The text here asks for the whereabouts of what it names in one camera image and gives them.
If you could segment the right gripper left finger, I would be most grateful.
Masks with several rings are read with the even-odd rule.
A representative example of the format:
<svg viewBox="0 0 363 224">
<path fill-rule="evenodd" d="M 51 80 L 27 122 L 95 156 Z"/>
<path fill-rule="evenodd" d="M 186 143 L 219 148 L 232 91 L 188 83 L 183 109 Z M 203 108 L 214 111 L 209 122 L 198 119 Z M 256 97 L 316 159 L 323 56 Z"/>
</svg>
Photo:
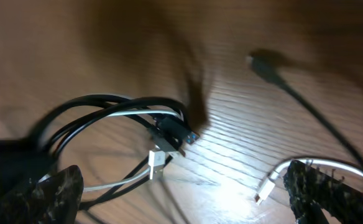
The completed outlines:
<svg viewBox="0 0 363 224">
<path fill-rule="evenodd" d="M 41 182 L 29 179 L 0 196 L 0 223 L 73 223 L 83 185 L 76 165 Z"/>
</svg>

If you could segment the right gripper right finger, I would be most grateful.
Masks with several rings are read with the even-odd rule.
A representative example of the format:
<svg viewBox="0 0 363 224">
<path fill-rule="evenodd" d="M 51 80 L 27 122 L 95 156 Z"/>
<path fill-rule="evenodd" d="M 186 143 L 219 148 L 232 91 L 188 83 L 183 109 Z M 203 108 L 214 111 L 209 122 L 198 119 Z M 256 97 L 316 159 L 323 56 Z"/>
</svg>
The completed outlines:
<svg viewBox="0 0 363 224">
<path fill-rule="evenodd" d="M 327 223 L 322 210 L 340 223 L 363 223 L 363 193 L 300 161 L 283 177 L 297 223 Z"/>
</svg>

